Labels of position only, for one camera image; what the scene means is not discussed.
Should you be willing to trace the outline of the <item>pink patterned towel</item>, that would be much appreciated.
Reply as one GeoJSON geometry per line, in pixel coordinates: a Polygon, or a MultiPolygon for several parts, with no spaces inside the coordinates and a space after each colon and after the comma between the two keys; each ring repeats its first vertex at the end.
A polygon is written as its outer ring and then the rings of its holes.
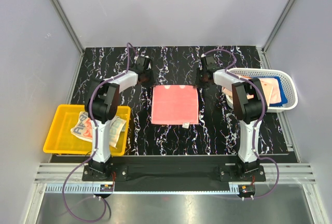
{"type": "Polygon", "coordinates": [[[153,88],[151,123],[183,125],[199,123],[198,91],[189,85],[160,85],[153,88]]]}

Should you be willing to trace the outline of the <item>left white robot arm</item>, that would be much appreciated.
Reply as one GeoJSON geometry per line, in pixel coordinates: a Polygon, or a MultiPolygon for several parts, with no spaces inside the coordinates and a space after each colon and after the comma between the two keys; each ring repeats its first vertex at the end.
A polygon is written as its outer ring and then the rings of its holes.
{"type": "Polygon", "coordinates": [[[109,79],[94,79],[85,99],[85,111],[92,126],[92,152],[87,160],[89,169],[100,180],[112,175],[112,155],[109,147],[110,126],[115,121],[122,91],[140,84],[152,87],[155,83],[152,59],[137,56],[128,70],[109,79]]]}

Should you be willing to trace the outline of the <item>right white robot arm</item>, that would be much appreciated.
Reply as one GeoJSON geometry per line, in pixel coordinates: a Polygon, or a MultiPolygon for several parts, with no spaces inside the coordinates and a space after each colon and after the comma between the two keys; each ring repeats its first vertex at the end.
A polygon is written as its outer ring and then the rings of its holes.
{"type": "Polygon", "coordinates": [[[202,55],[197,69],[195,87],[208,88],[215,84],[232,94],[233,112],[240,123],[240,147],[236,176],[248,180],[259,169],[257,151],[259,129],[267,110],[264,91],[258,78],[247,79],[220,68],[211,55],[202,55]]]}

